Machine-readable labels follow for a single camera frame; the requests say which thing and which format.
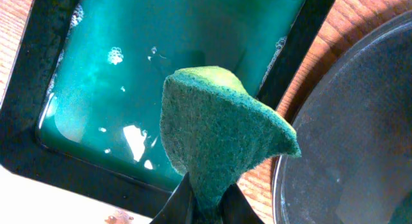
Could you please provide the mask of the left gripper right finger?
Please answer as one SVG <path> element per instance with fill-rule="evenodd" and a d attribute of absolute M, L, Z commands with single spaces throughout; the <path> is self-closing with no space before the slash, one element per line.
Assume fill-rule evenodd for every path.
<path fill-rule="evenodd" d="M 237 184 L 228 187 L 220 202 L 223 224 L 263 224 Z"/>

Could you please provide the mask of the green sponge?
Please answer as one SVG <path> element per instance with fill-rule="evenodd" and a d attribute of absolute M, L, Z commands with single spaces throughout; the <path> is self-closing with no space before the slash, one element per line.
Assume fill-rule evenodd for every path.
<path fill-rule="evenodd" d="M 205 221 L 220 219 L 223 194 L 243 173 L 273 156 L 301 156 L 294 128 L 219 66 L 165 78 L 160 138 L 175 171 L 189 175 Z"/>

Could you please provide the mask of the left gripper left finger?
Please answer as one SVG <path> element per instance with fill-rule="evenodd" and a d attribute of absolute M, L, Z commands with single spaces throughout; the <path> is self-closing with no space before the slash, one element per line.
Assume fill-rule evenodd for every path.
<path fill-rule="evenodd" d="M 195 208 L 190 174 L 186 173 L 161 211 L 150 224 L 192 224 Z"/>

